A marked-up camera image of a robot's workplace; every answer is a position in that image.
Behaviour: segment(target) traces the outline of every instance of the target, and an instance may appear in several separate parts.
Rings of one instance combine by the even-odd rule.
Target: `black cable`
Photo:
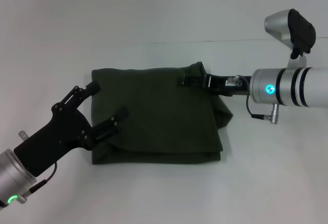
[[[43,187],[46,183],[48,183],[51,178],[55,175],[57,171],[57,162],[55,162],[55,168],[53,169],[52,174],[48,177],[48,179],[44,179],[42,181],[40,181],[38,184],[36,184],[35,186],[32,186],[27,192],[30,192],[29,194],[27,194],[26,196],[29,196],[31,194],[33,194],[34,192],[36,192],[37,190],[39,190],[41,187]]]
[[[239,77],[242,78],[244,80],[244,82],[246,83],[246,85],[247,85],[246,109],[247,109],[248,113],[252,116],[253,113],[251,112],[249,104],[248,104],[248,101],[250,99],[250,83],[248,82],[248,80],[244,76],[239,75]]]
[[[248,111],[248,113],[251,115],[252,118],[255,118],[255,119],[260,119],[260,120],[264,120],[265,118],[268,119],[268,116],[267,115],[262,115],[262,114],[253,114],[250,110],[250,107],[249,107],[249,99],[250,99],[250,83],[249,81],[242,75],[239,75],[239,78],[242,78],[244,80],[244,82],[246,83],[247,85],[247,97],[246,97],[246,109]]]
[[[52,174],[49,176],[48,179],[46,179],[47,182],[51,180],[51,178],[55,175],[56,171],[57,171],[57,162],[55,162],[55,168],[53,169]]]

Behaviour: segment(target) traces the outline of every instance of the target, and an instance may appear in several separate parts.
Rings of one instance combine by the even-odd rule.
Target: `green led light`
[[[14,200],[18,198],[17,195],[13,195],[11,198],[8,199],[8,203],[12,203]]]

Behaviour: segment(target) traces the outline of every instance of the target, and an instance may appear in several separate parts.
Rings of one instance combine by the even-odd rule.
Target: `white table surface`
[[[308,66],[328,67],[328,0],[0,0],[0,151],[33,134],[51,106],[99,68],[184,67],[217,75],[283,68],[289,49],[264,18],[295,8],[316,28]],[[251,119],[245,97],[222,98],[222,161],[93,166],[76,149],[54,178],[1,223],[327,223],[328,110],[281,107],[279,123]],[[90,120],[88,99],[81,107]],[[271,107],[250,104],[254,112]],[[49,169],[39,180],[51,173]]]

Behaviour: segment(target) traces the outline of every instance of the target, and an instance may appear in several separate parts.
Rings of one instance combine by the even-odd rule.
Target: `dark green cloth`
[[[101,91],[92,97],[92,124],[111,117],[121,106],[129,117],[118,135],[92,151],[93,164],[155,162],[197,164],[220,160],[217,129],[232,114],[218,96],[180,87],[182,75],[203,76],[203,64],[185,68],[92,71]]]

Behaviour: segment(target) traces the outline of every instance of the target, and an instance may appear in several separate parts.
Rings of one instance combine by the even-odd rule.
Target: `cyan led light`
[[[268,94],[273,94],[276,91],[276,88],[273,85],[267,85],[265,91]]]

